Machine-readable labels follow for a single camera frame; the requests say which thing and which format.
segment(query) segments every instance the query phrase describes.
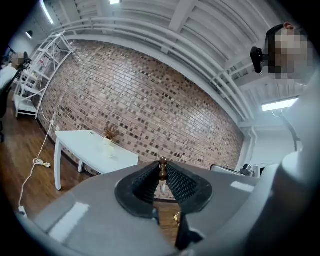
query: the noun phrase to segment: wooden chess piece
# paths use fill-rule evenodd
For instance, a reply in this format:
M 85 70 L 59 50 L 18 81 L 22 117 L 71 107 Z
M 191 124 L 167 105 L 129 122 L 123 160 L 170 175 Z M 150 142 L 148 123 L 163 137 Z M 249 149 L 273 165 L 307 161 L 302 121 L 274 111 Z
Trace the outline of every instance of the wooden chess piece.
M 164 156 L 160 157 L 159 163 L 160 163 L 159 179 L 160 181 L 165 181 L 168 178 L 167 166 L 166 166 L 167 158 L 165 158 Z

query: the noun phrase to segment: fluorescent light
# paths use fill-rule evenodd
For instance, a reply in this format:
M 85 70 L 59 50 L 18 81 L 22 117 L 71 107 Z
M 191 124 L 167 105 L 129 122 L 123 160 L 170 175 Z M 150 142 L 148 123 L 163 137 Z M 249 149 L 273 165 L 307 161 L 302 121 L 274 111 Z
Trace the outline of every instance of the fluorescent light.
M 279 109 L 290 108 L 297 100 L 298 100 L 298 98 L 291 98 L 291 99 L 286 99 L 283 101 L 278 101 L 275 103 L 264 104 L 264 105 L 262 105 L 262 110 L 263 111 L 270 111 L 270 110 L 279 110 Z
M 44 3 L 44 0 L 40 0 L 40 4 L 41 4 L 41 7 L 46 15 L 46 17 L 48 18 L 48 20 L 50 21 L 51 24 L 54 23 L 54 21 L 52 20 L 52 18 L 50 17 L 50 14 L 47 10 L 47 7 L 45 6 L 45 3 Z
M 119 4 L 120 0 L 109 0 L 110 1 L 110 5 L 114 5 L 114 4 Z
M 27 35 L 27 37 L 28 37 L 28 38 L 32 39 L 32 36 L 31 36 L 31 35 L 29 35 L 29 33 L 28 33 L 28 32 L 25 32 L 25 34 Z

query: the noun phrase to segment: vase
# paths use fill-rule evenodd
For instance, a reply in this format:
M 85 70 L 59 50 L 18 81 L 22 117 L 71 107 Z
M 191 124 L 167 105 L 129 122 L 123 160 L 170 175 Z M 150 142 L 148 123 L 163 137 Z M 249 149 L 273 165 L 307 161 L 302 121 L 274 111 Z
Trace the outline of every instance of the vase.
M 104 142 L 104 145 L 109 146 L 111 144 L 111 139 L 104 137 L 103 142 Z
M 112 145 L 111 139 L 108 139 L 108 138 L 104 137 L 104 138 L 103 138 L 103 144 L 104 144 L 104 152 L 105 152 L 105 155 L 106 155 L 108 158 L 113 157 L 113 156 L 114 156 L 115 149 L 111 146 L 111 145 Z

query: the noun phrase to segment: white table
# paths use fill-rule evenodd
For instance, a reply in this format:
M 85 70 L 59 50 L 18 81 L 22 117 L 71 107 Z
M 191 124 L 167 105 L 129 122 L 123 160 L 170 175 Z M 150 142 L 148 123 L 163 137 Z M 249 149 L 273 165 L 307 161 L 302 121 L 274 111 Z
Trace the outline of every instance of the white table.
M 104 138 L 92 130 L 56 131 L 54 151 L 54 182 L 57 190 L 61 189 L 60 162 L 62 147 L 66 147 L 79 159 L 78 172 L 82 172 L 83 164 L 99 172 L 107 174 L 138 164 L 139 156 L 114 143 L 112 157 L 106 153 Z

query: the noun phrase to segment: table leg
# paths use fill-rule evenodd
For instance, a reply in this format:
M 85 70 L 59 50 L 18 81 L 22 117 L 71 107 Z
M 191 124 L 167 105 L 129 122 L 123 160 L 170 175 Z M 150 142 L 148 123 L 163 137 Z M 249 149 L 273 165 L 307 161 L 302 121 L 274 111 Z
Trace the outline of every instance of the table leg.
M 54 182 L 55 182 L 55 188 L 57 190 L 61 189 L 61 179 L 60 179 L 61 151 L 62 151 L 62 144 L 57 138 L 55 142 L 55 150 L 54 150 Z
M 84 166 L 84 162 L 82 160 L 79 161 L 78 173 L 82 173 L 82 167 Z

